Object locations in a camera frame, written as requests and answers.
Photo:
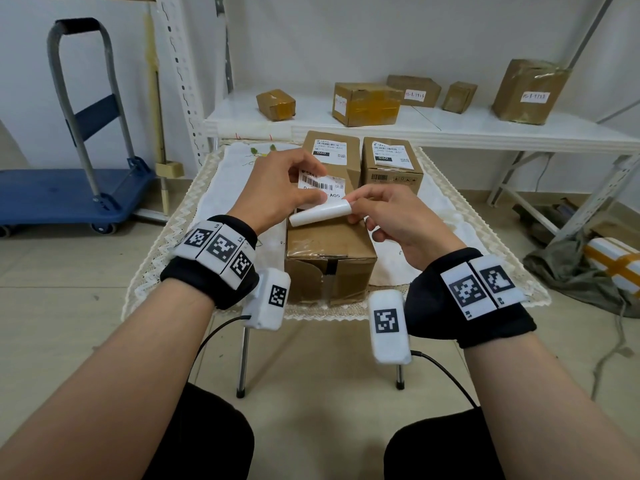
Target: brown cardboard box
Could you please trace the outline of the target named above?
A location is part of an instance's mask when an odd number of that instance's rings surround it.
[[[442,90],[433,79],[411,75],[390,75],[387,85],[402,90],[405,106],[435,107]]]
[[[571,69],[533,59],[514,59],[509,63],[493,112],[503,121],[545,124]]]
[[[365,298],[376,251],[364,223],[351,225],[346,219],[287,229],[290,303],[339,305]]]
[[[309,131],[302,147],[320,160],[332,177],[343,178],[345,194],[360,183],[360,138],[341,134]]]
[[[290,120],[296,115],[296,100],[281,89],[272,89],[255,97],[258,108],[272,121]]]
[[[332,116],[345,126],[393,125],[402,92],[382,84],[336,82]]]
[[[402,159],[401,165],[413,168],[398,168],[380,164],[380,161]],[[404,139],[372,138],[367,136],[362,144],[362,184],[401,184],[409,187],[414,194],[418,194],[422,183],[422,168],[411,144]]]
[[[471,99],[474,98],[477,88],[478,86],[476,84],[461,81],[454,82],[449,86],[447,95],[444,97],[444,103],[442,103],[442,108],[445,111],[462,114],[467,110],[469,104],[471,104]]]

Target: barcode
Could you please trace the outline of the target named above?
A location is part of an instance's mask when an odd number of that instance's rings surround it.
[[[316,189],[320,190],[333,190],[333,185],[322,184],[320,182],[316,182],[312,178],[309,178],[306,175],[302,175],[302,181],[308,183],[309,185],[313,185]]]

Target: tiled floor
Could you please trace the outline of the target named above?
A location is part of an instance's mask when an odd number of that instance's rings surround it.
[[[507,206],[476,206],[517,256],[534,248]],[[114,236],[85,226],[30,227],[0,241],[0,444],[118,325],[122,297],[160,227],[130,223]],[[534,308],[539,334],[587,390],[597,359],[615,343],[610,314],[553,293]],[[640,353],[640,321],[625,320]],[[196,384],[234,404],[256,436],[251,478],[381,478],[385,444],[421,418],[462,411],[464,396],[427,361],[395,370],[374,363],[366,322],[286,322],[252,332],[247,396],[235,398],[241,327],[210,342]],[[453,342],[416,339],[469,391]],[[640,358],[617,355],[606,366],[598,402],[640,438]]]

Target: label sticker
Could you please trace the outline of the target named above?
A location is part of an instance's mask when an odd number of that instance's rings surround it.
[[[413,170],[413,165],[411,160],[409,160],[409,154],[407,154],[404,144],[389,145],[374,141],[372,147],[373,160],[376,165],[395,166],[397,168]]]
[[[538,104],[544,104],[549,99],[551,93],[540,93],[537,91],[524,91],[520,102],[535,102]]]
[[[347,165],[347,144],[330,139],[316,139],[311,154],[322,163]]]
[[[342,96],[339,96],[338,94],[335,95],[335,103],[333,104],[335,110],[337,112],[339,112],[341,115],[346,116],[347,115],[347,99],[343,98]]]
[[[415,89],[407,89],[404,92],[405,99],[411,99],[413,101],[424,102],[424,97],[427,95],[427,91],[416,91]]]
[[[329,199],[341,199],[344,197],[344,178],[332,177],[316,177],[308,171],[300,170],[298,179],[299,189],[320,189],[326,193]]]

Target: cart handle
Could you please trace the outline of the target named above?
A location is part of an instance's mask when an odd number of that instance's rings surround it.
[[[85,32],[96,32],[100,30],[100,22],[95,18],[65,18],[56,20],[56,25],[60,26],[62,35],[81,34]]]

